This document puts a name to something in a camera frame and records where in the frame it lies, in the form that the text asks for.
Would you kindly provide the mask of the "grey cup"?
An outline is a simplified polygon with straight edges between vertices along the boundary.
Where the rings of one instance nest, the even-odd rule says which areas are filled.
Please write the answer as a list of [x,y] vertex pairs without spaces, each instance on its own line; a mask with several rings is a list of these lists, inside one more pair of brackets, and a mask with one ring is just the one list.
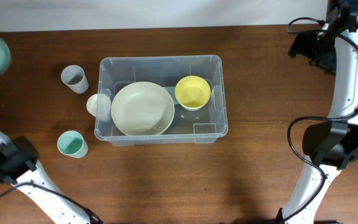
[[89,84],[84,70],[78,65],[69,65],[61,72],[62,82],[77,94],[85,93]]

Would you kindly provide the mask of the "beige plate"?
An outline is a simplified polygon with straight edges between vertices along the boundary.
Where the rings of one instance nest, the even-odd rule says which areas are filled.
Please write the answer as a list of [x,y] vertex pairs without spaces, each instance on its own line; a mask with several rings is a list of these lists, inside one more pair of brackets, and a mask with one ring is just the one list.
[[172,124],[175,105],[158,84],[135,82],[122,88],[113,98],[111,117],[127,136],[160,135]]

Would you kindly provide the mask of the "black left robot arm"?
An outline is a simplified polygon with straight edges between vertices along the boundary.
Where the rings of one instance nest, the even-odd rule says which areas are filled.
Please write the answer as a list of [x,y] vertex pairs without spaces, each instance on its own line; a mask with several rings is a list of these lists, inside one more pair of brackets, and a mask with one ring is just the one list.
[[63,194],[39,158],[39,152],[28,139],[21,136],[12,140],[0,132],[0,184],[12,186],[1,193],[0,198],[19,190],[54,223],[102,223],[89,208]]

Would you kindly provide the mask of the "white bowl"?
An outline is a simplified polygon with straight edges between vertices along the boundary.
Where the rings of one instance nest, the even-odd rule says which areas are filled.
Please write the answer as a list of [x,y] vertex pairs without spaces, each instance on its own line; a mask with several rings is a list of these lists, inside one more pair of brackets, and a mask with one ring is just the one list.
[[180,105],[180,106],[188,111],[198,111],[198,110],[202,109],[205,105],[201,105],[201,106],[197,106],[197,107],[188,107],[185,105]]

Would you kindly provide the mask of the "cream cup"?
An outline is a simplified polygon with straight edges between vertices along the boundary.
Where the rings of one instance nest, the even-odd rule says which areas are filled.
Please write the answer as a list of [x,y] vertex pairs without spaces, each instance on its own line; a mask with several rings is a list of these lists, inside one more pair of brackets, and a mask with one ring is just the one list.
[[99,121],[112,120],[111,100],[108,95],[102,93],[92,95],[86,102],[86,109]]

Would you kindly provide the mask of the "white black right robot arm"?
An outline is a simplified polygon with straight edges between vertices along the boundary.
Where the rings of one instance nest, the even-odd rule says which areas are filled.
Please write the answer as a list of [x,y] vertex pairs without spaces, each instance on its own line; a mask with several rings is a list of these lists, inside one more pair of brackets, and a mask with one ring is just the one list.
[[288,52],[335,76],[334,98],[326,117],[313,117],[302,150],[304,167],[277,223],[313,223],[333,180],[358,160],[358,1],[329,1],[319,29],[298,30]]

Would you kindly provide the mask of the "yellow bowl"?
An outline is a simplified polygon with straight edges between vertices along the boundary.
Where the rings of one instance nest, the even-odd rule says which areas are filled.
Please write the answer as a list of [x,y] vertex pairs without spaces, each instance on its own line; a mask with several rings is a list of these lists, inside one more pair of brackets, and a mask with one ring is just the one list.
[[180,105],[188,107],[206,105],[211,96],[211,87],[204,78],[190,75],[177,83],[175,96]]

